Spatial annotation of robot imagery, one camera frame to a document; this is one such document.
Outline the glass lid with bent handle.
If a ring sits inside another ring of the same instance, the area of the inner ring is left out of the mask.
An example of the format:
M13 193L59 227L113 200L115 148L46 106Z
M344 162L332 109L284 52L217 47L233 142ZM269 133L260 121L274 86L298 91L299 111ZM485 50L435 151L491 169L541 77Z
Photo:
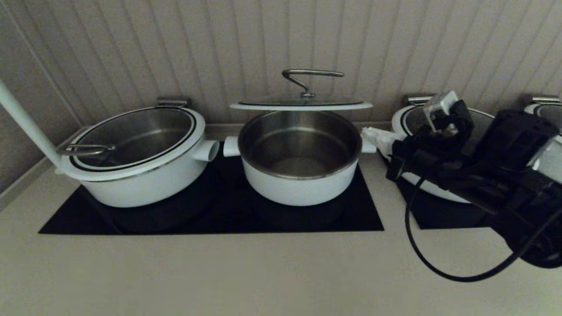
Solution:
M344 77L343 72L286 69L281 72L283 78L303 88L299 94L269 95L253 100L239 101L230 104L230 108L257 111L345 111L373 108L371 102L343 95L319 95L311 91L309 86L295 78L297 75Z

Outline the far right white pot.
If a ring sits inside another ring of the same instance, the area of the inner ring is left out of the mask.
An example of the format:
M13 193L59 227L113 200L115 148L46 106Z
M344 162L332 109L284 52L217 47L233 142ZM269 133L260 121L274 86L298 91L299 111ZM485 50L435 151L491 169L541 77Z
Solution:
M534 103L526 106L526 113L544 118L556 126L562 135L562 104L542 104Z

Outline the wide black glass cooktop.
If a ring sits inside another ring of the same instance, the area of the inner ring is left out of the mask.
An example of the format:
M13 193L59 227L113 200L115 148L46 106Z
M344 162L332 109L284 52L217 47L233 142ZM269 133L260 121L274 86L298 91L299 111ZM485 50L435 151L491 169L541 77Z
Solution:
M40 228L40 234L194 235L384 229L360 168L349 187L333 200L289 206L268 200L251 188L239 157L219 155L190 186L150 205L110 207L79 187Z

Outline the white long-handled pan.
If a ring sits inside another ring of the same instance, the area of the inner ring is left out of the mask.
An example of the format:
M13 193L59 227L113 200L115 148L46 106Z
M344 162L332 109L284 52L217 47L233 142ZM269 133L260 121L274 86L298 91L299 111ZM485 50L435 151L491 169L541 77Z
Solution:
M61 169L61 158L56 151L58 146L54 146L48 139L2 80L0 80L0 104L48 160L60 172L69 176ZM79 181L97 201L105 205L117 208L148 205L171 197L191 185L204 172L207 164L217 156L218 150L219 142L207 140L204 133L195 148L154 170L108 182L75 180Z

